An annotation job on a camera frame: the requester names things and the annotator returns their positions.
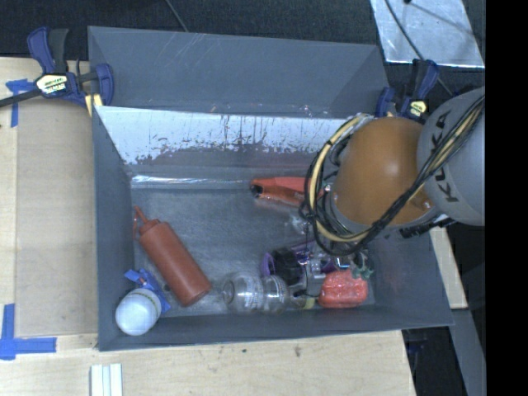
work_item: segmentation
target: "blue clamp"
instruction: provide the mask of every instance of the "blue clamp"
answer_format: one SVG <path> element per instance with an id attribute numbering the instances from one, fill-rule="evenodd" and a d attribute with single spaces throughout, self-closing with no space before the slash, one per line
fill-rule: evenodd
<path id="1" fill-rule="evenodd" d="M 162 304 L 162 314 L 166 313 L 171 308 L 171 305 L 167 302 L 167 299 L 165 298 L 163 290 L 160 287 L 158 281 L 156 280 L 156 277 L 154 277 L 151 272 L 146 271 L 143 268 L 139 269 L 138 271 L 128 270 L 125 273 L 125 277 L 130 281 L 137 283 L 141 287 L 144 287 L 145 289 L 149 289 L 154 292 L 159 297 L 159 300 Z"/>
<path id="2" fill-rule="evenodd" d="M 427 94 L 438 82 L 440 69 L 432 60 L 414 59 L 411 80 L 401 92 L 385 87 L 378 97 L 375 117 L 406 117 L 423 122 L 422 115 L 427 109 L 424 102 Z"/>
<path id="3" fill-rule="evenodd" d="M 87 94 L 83 91 L 83 83 L 97 80 L 98 92 L 104 105 L 111 104 L 114 96 L 114 79 L 109 64 L 98 64 L 95 71 L 76 75 L 68 71 L 64 60 L 64 42 L 67 29 L 51 30 L 46 26 L 37 28 L 27 37 L 27 46 L 31 57 L 42 68 L 42 75 L 34 81 L 30 91 L 16 94 L 0 100 L 0 107 L 16 104 L 33 97 L 60 98 L 87 108 Z"/>
<path id="4" fill-rule="evenodd" d="M 33 337 L 21 339 L 14 337 L 15 331 L 15 305 L 3 307 L 2 338 L 0 339 L 0 359 L 14 360 L 18 354 L 25 353 L 53 353 L 57 337 Z"/>

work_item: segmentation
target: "blue tape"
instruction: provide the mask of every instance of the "blue tape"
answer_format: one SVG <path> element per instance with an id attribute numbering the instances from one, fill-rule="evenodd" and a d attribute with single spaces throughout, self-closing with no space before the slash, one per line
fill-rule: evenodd
<path id="1" fill-rule="evenodd" d="M 56 352 L 57 337 L 15 338 L 15 305 L 3 307 L 0 360 L 12 361 L 18 354 Z"/>
<path id="2" fill-rule="evenodd" d="M 6 87 L 13 93 L 15 96 L 19 92 L 33 91 L 36 89 L 36 86 L 33 82 L 28 81 L 27 79 L 18 79 L 16 81 L 7 81 Z M 11 110 L 11 127 L 14 128 L 18 125 L 18 103 L 13 104 Z"/>

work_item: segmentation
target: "white container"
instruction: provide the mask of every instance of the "white container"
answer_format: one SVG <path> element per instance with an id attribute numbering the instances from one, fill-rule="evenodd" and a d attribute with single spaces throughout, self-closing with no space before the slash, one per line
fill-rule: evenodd
<path id="1" fill-rule="evenodd" d="M 145 334 L 162 313 L 159 297 L 149 289 L 135 289 L 124 297 L 115 311 L 119 328 L 130 336 Z"/>

